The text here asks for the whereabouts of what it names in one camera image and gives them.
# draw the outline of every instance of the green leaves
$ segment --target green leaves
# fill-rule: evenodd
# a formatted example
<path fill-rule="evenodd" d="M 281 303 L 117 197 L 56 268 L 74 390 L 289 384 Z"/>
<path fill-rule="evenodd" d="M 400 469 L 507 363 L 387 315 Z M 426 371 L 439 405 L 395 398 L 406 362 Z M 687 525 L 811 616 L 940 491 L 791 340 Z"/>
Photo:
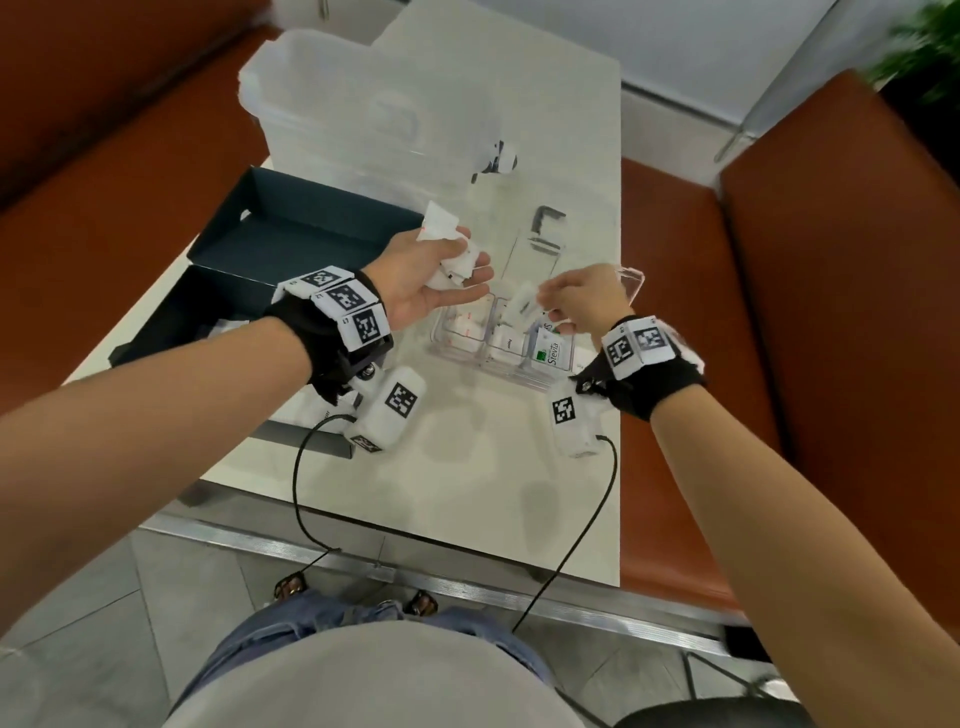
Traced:
<path fill-rule="evenodd" d="M 890 52 L 867 74 L 873 82 L 925 73 L 931 86 L 923 103 L 949 103 L 960 109 L 960 0 L 924 5 L 890 36 L 904 47 Z"/>

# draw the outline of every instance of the open cardboard box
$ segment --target open cardboard box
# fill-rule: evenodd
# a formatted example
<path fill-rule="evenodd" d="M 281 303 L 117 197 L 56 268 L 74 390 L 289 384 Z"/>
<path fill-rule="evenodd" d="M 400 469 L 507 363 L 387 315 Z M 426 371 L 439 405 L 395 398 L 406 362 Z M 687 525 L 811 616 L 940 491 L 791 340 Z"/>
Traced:
<path fill-rule="evenodd" d="M 110 366 L 204 338 L 219 319 L 253 320 L 278 283 L 326 265 L 362 268 L 422 215 L 352 192 L 252 167 L 187 252 L 192 265 Z M 268 420 L 252 437 L 298 447 L 307 429 Z M 308 449 L 351 457 L 353 445 L 317 432 Z"/>

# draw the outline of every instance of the person's left hand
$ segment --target person's left hand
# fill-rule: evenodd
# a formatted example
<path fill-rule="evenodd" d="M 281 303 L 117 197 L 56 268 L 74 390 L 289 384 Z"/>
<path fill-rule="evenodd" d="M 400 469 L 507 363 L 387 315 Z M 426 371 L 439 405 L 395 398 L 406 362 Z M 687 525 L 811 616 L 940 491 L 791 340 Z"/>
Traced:
<path fill-rule="evenodd" d="M 468 228 L 457 231 L 470 236 Z M 363 269 L 380 294 L 387 309 L 390 328 L 400 331 L 422 319 L 434 308 L 459 305 L 482 299 L 490 293 L 486 281 L 493 278 L 490 256 L 481 253 L 473 275 L 464 281 L 463 289 L 435 291 L 424 285 L 441 260 L 456 257 L 467 249 L 467 241 L 418 240 L 419 230 L 399 232 L 373 263 Z"/>

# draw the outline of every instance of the gray shirt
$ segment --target gray shirt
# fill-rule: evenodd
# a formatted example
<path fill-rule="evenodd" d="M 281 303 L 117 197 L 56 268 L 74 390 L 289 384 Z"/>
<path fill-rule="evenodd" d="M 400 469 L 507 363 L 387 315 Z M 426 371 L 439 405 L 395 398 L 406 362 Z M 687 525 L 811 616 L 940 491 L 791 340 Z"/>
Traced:
<path fill-rule="evenodd" d="M 413 621 L 327 630 L 228 672 L 165 728 L 583 728 L 508 654 Z"/>

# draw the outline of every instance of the white table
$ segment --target white table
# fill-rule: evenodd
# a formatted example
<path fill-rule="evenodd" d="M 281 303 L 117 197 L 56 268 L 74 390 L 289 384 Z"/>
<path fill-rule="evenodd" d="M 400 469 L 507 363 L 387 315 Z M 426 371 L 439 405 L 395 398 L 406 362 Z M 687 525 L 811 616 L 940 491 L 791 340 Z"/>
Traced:
<path fill-rule="evenodd" d="M 494 215 L 460 212 L 502 262 L 534 210 L 567 213 L 566 267 L 619 259 L 620 86 L 616 61 L 462 0 L 416 0 L 374 44 L 446 73 L 479 78 L 501 106 L 520 165 Z M 108 367 L 189 264 L 180 255 L 70 379 Z M 396 359 L 428 384 L 401 446 L 351 461 L 306 452 L 307 507 L 496 557 L 554 569 L 607 487 L 608 455 L 570 460 L 555 450 L 542 395 L 437 359 L 426 325 L 402 337 Z M 619 445 L 619 419 L 604 431 Z M 292 448 L 248 438 L 204 479 L 290 500 Z M 619 481 L 565 572 L 619 584 Z"/>

